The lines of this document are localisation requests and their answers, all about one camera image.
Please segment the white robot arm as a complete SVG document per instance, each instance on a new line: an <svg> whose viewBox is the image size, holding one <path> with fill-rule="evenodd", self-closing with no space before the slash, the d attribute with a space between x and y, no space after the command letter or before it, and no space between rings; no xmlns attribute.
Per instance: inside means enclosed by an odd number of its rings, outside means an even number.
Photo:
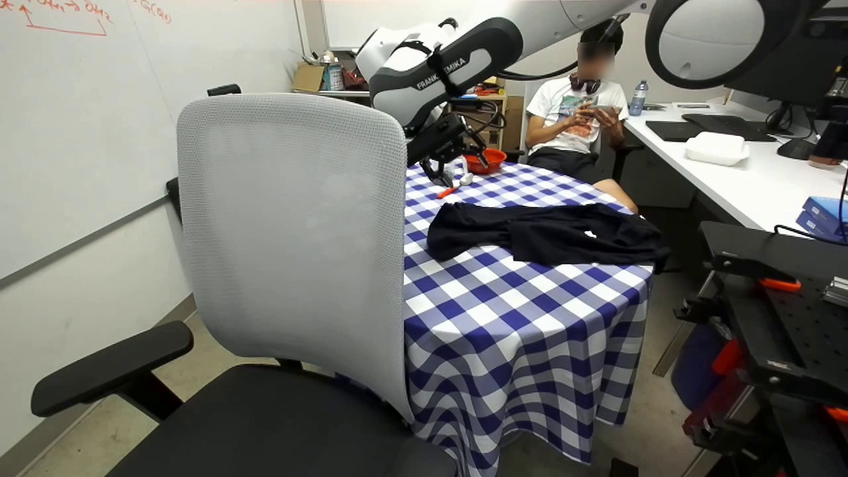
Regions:
<svg viewBox="0 0 848 477"><path fill-rule="evenodd" d="M406 161L449 182L445 161L475 131L445 104L488 76L516 80L513 63L573 35L622 22L637 0L490 0L476 18L449 15L411 29L377 25L356 63L370 104L406 131ZM743 76L801 35L829 0L654 0L645 49L658 76L703 89Z"/></svg>

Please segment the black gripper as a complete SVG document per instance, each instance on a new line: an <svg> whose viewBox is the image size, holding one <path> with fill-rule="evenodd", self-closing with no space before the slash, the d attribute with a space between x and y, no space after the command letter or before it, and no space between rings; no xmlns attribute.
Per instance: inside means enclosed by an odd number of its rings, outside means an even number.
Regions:
<svg viewBox="0 0 848 477"><path fill-rule="evenodd" d="M468 178L468 163L467 155L483 147L483 137L476 130L467 121L464 114L445 112L429 125L425 125L414 141L407 143L407 161L421 163L425 175L433 182L441 182L441 170L434 163L449 163L453 161L455 181Z"/></svg>

